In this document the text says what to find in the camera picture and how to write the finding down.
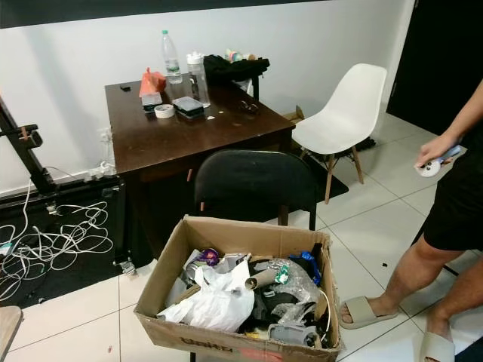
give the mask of white tape roll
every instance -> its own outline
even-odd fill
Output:
[[[170,118],[174,116],[174,107],[171,104],[161,104],[154,108],[154,113],[158,118]]]

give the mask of chair backrest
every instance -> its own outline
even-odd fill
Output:
[[[353,123],[367,136],[379,116],[380,101],[387,71],[380,66],[356,64],[343,76],[322,112]]]
[[[309,166],[297,156],[282,152],[219,151],[205,160],[195,179],[196,205],[205,204],[200,214],[227,219],[246,219],[232,216],[237,211],[235,203],[241,203],[302,209],[313,212],[315,220],[317,191]],[[220,204],[231,204],[227,216],[220,215]]]

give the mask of slipper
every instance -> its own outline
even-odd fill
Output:
[[[344,304],[347,305],[347,308],[349,309],[349,313],[352,317],[352,323],[344,322],[339,310],[339,324],[342,328],[347,330],[356,330],[377,322],[387,321],[388,319],[396,318],[399,314],[399,311],[397,311],[395,314],[377,317],[372,311],[368,299],[365,296],[359,296],[357,298],[347,300],[342,305]]]
[[[426,362],[426,358],[439,362],[454,362],[454,343],[437,334],[424,333],[420,362]]]

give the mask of plastic water bottle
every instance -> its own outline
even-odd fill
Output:
[[[167,78],[171,84],[179,84],[183,81],[180,72],[180,63],[173,41],[167,30],[163,30],[163,57],[165,58]]]
[[[210,97],[208,96],[208,85],[206,83],[205,66],[203,65],[204,54],[193,51],[186,55],[188,63],[189,81],[193,91],[193,98],[203,103],[203,107],[210,106]]]

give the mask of foot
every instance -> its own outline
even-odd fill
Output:
[[[428,332],[437,334],[443,338],[446,338],[448,341],[453,342],[451,338],[451,328],[450,322],[448,318],[445,318],[441,315],[437,308],[433,308],[426,319],[426,330]],[[426,358],[426,362],[439,362],[438,360],[434,360],[432,358]]]
[[[368,298],[369,305],[371,306],[372,312],[376,315],[376,317],[382,317],[384,315],[394,314],[398,311],[398,307],[392,307],[385,305],[381,298]],[[340,316],[342,320],[346,323],[352,323],[352,316],[350,315],[349,309],[347,305],[343,305],[340,309]]]

